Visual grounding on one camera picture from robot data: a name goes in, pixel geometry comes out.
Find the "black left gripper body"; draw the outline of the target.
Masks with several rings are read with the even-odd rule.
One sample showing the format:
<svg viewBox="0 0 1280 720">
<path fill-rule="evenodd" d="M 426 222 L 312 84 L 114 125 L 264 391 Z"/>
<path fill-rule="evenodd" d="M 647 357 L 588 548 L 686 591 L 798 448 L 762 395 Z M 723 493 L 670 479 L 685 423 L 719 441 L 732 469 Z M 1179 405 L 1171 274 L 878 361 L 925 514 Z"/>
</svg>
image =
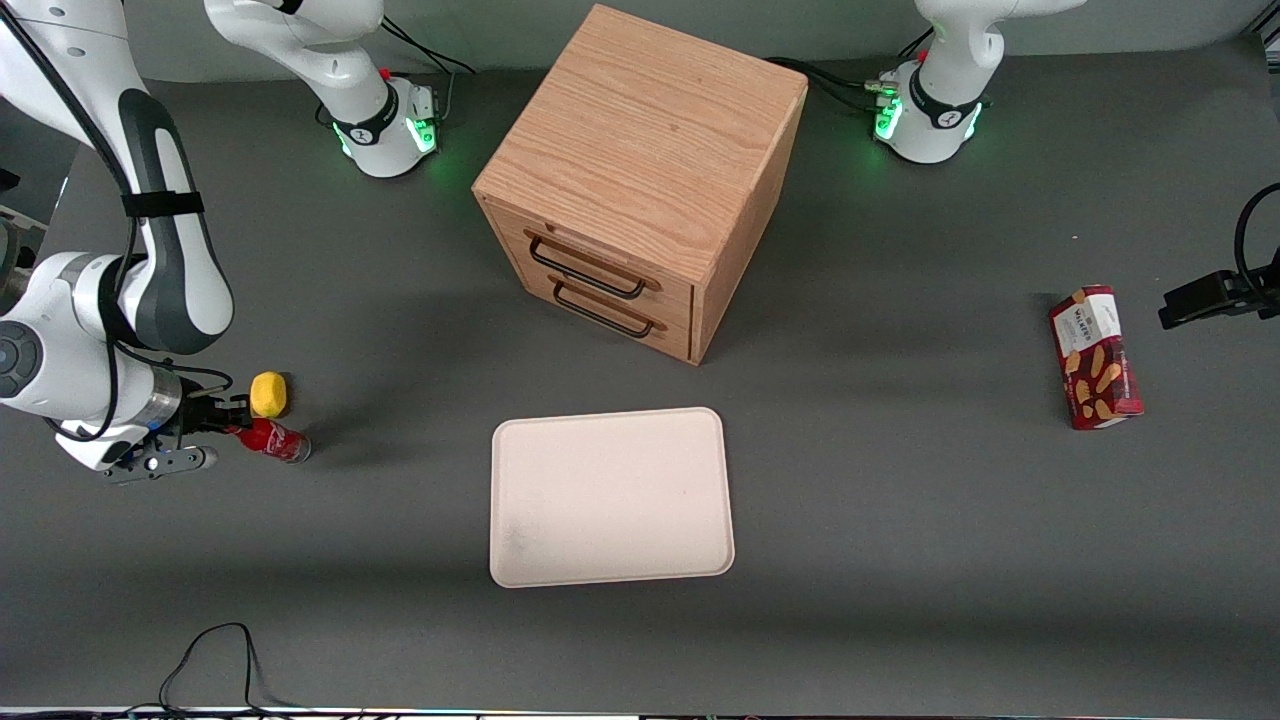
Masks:
<svg viewBox="0 0 1280 720">
<path fill-rule="evenodd" d="M 1242 301 L 1236 315 L 1254 313 L 1258 319 L 1279 316 L 1279 269 L 1256 268 L 1240 272 Z"/>
</svg>

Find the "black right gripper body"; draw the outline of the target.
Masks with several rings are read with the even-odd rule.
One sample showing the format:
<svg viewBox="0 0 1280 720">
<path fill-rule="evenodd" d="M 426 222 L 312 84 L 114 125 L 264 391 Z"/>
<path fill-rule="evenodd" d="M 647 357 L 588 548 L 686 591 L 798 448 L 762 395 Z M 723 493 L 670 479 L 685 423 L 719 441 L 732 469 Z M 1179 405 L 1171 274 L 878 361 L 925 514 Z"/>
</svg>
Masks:
<svg viewBox="0 0 1280 720">
<path fill-rule="evenodd" d="M 218 428 L 225 424 L 236 424 L 236 420 L 211 420 L 209 410 L 212 398 L 225 398 L 215 395 L 183 393 L 178 411 L 172 418 L 172 438 L 180 443 L 187 436 L 200 433 L 218 433 Z"/>
</svg>

